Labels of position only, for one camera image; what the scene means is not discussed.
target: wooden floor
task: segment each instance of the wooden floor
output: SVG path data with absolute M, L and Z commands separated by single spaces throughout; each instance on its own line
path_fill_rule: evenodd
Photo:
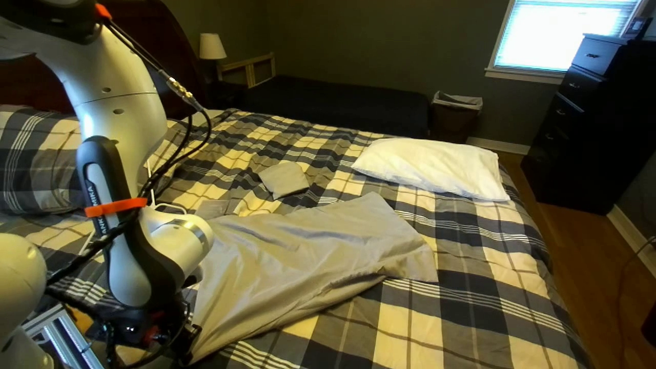
M 521 157 L 501 154 L 551 252 L 553 279 L 597 369 L 656 369 L 640 327 L 656 279 L 605 216 L 537 203 Z

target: black object on bed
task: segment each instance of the black object on bed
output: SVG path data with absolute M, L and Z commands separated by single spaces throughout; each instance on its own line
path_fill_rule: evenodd
M 421 93 L 332 85 L 296 77 L 274 77 L 250 88 L 240 109 L 417 138 L 426 136 L 429 128 L 429 98 Z

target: black dresser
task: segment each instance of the black dresser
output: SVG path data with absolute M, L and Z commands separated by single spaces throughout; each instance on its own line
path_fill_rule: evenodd
M 656 150 L 656 43 L 587 35 L 522 171 L 544 203 L 606 214 Z

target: white pillow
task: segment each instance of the white pillow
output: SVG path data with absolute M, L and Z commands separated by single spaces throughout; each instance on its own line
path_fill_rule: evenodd
M 477 201 L 510 201 L 503 186 L 498 157 L 474 145 L 379 140 L 356 159 L 353 168 L 373 179 L 433 193 L 454 193 Z

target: black cable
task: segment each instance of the black cable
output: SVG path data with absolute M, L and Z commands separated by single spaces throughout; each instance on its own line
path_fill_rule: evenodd
M 647 246 L 654 248 L 652 236 L 620 269 L 620 281 L 618 281 L 618 294 L 614 294 L 614 325 L 620 328 L 620 369 L 624 368 L 624 350 L 625 350 L 624 322 L 621 322 L 624 281 L 625 281 L 625 276 L 628 276 L 628 267 L 632 267 L 636 260 L 640 260 L 640 252 L 644 252 Z

